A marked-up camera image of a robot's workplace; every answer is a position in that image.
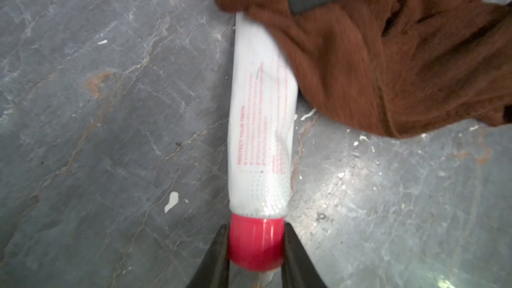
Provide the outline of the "white pink-cap toothpaste tube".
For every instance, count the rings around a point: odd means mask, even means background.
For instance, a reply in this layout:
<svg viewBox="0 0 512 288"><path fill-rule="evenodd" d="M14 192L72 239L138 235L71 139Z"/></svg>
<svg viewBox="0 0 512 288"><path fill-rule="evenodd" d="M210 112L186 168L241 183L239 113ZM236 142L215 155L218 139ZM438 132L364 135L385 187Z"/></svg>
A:
<svg viewBox="0 0 512 288"><path fill-rule="evenodd" d="M283 263L297 96L295 76L272 36L238 13L227 136L228 255L249 271Z"/></svg>

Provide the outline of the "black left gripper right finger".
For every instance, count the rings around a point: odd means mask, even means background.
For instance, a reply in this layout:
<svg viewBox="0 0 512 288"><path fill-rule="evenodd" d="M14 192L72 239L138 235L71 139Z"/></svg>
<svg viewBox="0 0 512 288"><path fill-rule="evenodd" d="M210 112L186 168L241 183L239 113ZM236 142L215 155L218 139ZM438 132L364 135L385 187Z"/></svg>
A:
<svg viewBox="0 0 512 288"><path fill-rule="evenodd" d="M288 222L285 223L281 278L284 288L327 288L292 224Z"/></svg>

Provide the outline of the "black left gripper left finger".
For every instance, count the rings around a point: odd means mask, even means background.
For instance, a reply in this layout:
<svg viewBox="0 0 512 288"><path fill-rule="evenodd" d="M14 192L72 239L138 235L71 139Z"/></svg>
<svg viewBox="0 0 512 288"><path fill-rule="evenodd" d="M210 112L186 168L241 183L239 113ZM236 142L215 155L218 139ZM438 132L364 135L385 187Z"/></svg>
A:
<svg viewBox="0 0 512 288"><path fill-rule="evenodd" d="M229 266L228 257L229 225L223 224L203 257L187 288L228 288Z"/></svg>

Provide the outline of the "brown cloth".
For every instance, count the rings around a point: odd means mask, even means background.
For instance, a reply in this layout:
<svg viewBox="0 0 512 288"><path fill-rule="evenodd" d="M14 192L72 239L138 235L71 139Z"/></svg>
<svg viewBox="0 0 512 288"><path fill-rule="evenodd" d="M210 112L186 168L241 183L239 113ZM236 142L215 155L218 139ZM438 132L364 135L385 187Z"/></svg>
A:
<svg viewBox="0 0 512 288"><path fill-rule="evenodd" d="M511 6L484 0L215 0L261 23L306 100L333 121L408 138L466 119L511 122Z"/></svg>

